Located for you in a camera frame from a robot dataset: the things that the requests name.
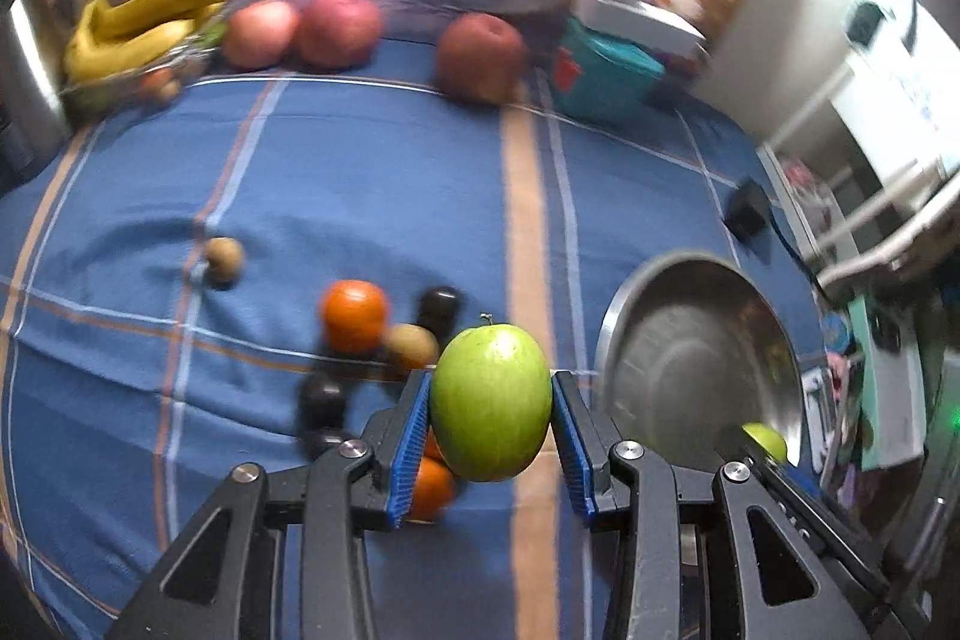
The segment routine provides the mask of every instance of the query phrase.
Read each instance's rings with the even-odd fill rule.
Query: stainless steel bowl
[[[712,471],[718,429],[759,422],[800,459],[803,388],[784,327],[736,268],[704,253],[647,263],[613,297],[597,345],[601,410],[672,464]]]

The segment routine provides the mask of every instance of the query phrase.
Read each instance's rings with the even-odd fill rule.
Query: blue tablecloth
[[[489,311],[529,328],[589,394],[613,293],[654,256],[701,248],[757,283],[802,362],[822,355],[786,253],[723,228],[736,181],[766,182],[725,116],[641,108],[617,138],[551,116],[536,81],[512,108],[453,105],[432,64],[427,44],[385,42],[345,76],[210,77],[160,114],[80,133],[0,200],[3,537],[66,635],[103,635],[234,464],[302,463],[296,389],[336,279],[384,287],[395,321],[426,287],[458,287],[461,326]],[[202,283],[215,235],[247,253],[228,292]],[[349,427],[390,404],[362,384]],[[368,550],[387,640],[599,635],[606,584],[550,453]]]

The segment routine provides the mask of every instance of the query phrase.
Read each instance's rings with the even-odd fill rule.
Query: metal bolt
[[[750,480],[750,467],[742,461],[728,461],[723,465],[723,476],[730,482],[747,482]]]
[[[625,458],[626,461],[636,461],[637,458],[643,456],[643,446],[640,445],[640,442],[625,439],[623,442],[616,443],[616,446],[613,447],[613,453],[616,453],[616,455],[621,458]]]
[[[230,477],[237,482],[253,482],[260,477],[260,468],[256,464],[239,464],[233,468]]]
[[[339,451],[340,455],[344,458],[361,458],[362,456],[366,456],[368,451],[370,451],[370,447],[366,442],[363,442],[362,439],[349,439],[346,442],[340,443],[337,451]]]

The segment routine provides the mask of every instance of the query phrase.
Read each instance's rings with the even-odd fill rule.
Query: teal plastic box
[[[626,127],[664,78],[664,65],[636,44],[570,18],[552,73],[559,112],[588,124]]]

